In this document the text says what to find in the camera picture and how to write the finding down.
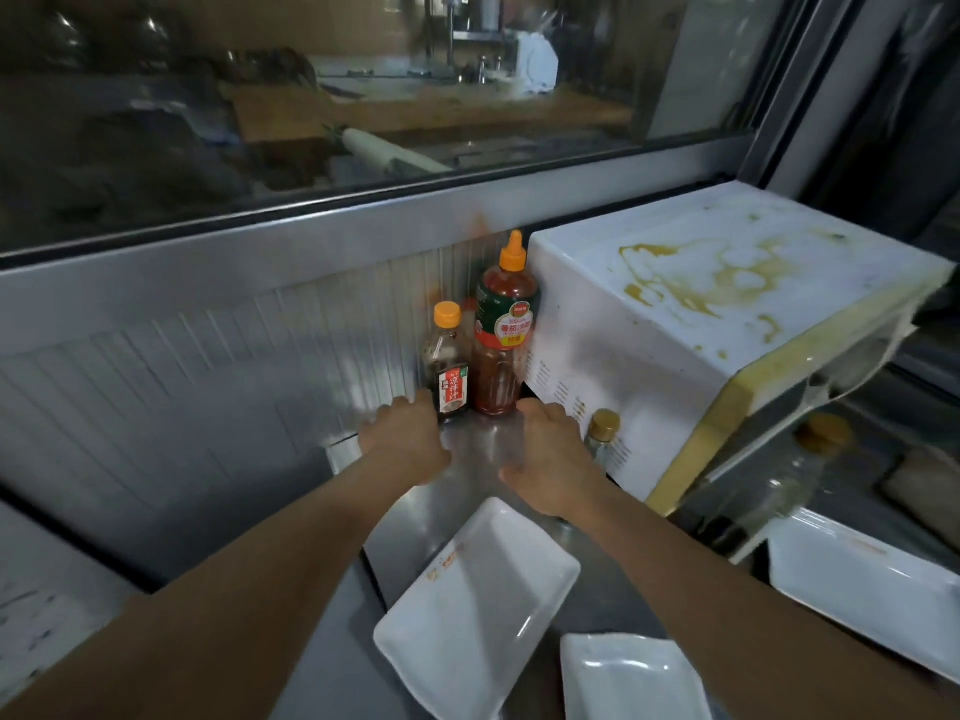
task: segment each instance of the forearm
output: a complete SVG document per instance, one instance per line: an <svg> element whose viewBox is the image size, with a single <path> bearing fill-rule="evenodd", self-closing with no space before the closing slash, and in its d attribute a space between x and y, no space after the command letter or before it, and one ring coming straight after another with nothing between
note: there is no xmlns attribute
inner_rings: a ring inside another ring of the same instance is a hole
<svg viewBox="0 0 960 720"><path fill-rule="evenodd" d="M946 717L904 667L690 539L609 483L572 521L623 567L738 720Z"/></svg>
<svg viewBox="0 0 960 720"><path fill-rule="evenodd" d="M261 720L367 536L412 484L371 453L118 617L4 717Z"/></svg>

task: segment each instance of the glass bottle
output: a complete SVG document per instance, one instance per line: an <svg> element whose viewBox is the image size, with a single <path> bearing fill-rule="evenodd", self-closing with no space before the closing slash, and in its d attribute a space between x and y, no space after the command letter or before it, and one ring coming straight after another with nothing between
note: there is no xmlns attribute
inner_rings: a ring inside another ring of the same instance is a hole
<svg viewBox="0 0 960 720"><path fill-rule="evenodd" d="M422 354L423 378L441 421L468 409L470 357L459 328L460 319L459 305L450 300L437 303L433 308L433 323L437 327Z"/></svg>
<svg viewBox="0 0 960 720"><path fill-rule="evenodd" d="M598 409L590 418L590 425L586 428L583 444L590 453L593 461L607 469L607 453L610 444L620 431L620 414L610 409Z"/></svg>
<svg viewBox="0 0 960 720"><path fill-rule="evenodd" d="M540 301L540 286L524 269L526 261L521 231L514 229L499 265L488 269L477 287L471 403L485 415L511 412L521 395L527 339Z"/></svg>
<svg viewBox="0 0 960 720"><path fill-rule="evenodd" d="M697 532L697 540L731 557L776 518L789 518L817 492L824 468L854 442L854 431L842 416L815 412L800 424L779 468L762 484L750 481L722 501ZM710 486L723 489L723 478Z"/></svg>

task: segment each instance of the hand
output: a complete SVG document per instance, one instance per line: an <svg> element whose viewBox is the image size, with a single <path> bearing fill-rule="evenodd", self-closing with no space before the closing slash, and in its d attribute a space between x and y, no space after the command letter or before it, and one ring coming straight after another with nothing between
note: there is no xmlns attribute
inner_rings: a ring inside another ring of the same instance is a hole
<svg viewBox="0 0 960 720"><path fill-rule="evenodd" d="M413 404L398 396L389 407L376 410L373 423L360 428L360 449L364 455L390 455L415 485L425 485L450 466L450 452L440 444L433 400L423 388Z"/></svg>
<svg viewBox="0 0 960 720"><path fill-rule="evenodd" d="M523 413L522 466L506 466L500 479L530 507L547 516L572 516L607 483L603 468L594 462L580 438L580 427L560 404L521 399Z"/></svg>

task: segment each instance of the bottle cap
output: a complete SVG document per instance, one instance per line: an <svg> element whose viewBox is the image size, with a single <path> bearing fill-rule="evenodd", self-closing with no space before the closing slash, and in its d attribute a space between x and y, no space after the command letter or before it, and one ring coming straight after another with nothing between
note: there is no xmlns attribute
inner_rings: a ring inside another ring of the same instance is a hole
<svg viewBox="0 0 960 720"><path fill-rule="evenodd" d="M440 328L460 326L460 306L452 300L441 300L433 307L433 323Z"/></svg>
<svg viewBox="0 0 960 720"><path fill-rule="evenodd" d="M614 441L619 430L620 414L610 409L598 409L593 413L586 434L597 442L610 443Z"/></svg>
<svg viewBox="0 0 960 720"><path fill-rule="evenodd" d="M833 459L854 443L854 430L842 416L816 411L800 424L793 438L800 447Z"/></svg>
<svg viewBox="0 0 960 720"><path fill-rule="evenodd" d="M500 267L507 273L519 273L526 267L527 251L523 249L521 230L510 232L510 242L500 250Z"/></svg>

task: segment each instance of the plate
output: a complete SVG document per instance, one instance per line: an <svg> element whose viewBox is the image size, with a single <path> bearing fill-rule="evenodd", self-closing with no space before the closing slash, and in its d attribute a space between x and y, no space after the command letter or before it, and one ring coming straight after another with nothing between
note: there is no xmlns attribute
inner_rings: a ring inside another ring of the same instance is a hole
<svg viewBox="0 0 960 720"><path fill-rule="evenodd" d="M960 576L808 509L769 542L779 592L960 684Z"/></svg>
<svg viewBox="0 0 960 720"><path fill-rule="evenodd" d="M580 563L496 497L380 620L373 641L439 720L491 720L580 575Z"/></svg>
<svg viewBox="0 0 960 720"><path fill-rule="evenodd" d="M711 720L700 675L675 641L567 634L559 662L567 720Z"/></svg>

